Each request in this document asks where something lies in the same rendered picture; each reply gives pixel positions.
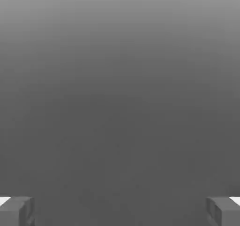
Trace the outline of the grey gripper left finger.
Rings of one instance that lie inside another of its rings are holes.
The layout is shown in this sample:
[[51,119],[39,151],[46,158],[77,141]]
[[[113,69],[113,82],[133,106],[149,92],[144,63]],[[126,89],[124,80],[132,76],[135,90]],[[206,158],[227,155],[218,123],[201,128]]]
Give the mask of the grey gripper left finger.
[[35,226],[35,199],[0,196],[0,226]]

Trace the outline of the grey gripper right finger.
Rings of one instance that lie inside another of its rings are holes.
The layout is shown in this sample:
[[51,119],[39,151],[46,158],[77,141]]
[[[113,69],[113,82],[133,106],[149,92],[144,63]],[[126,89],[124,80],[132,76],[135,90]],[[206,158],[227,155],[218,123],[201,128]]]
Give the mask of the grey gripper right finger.
[[209,226],[240,226],[240,196],[206,198]]

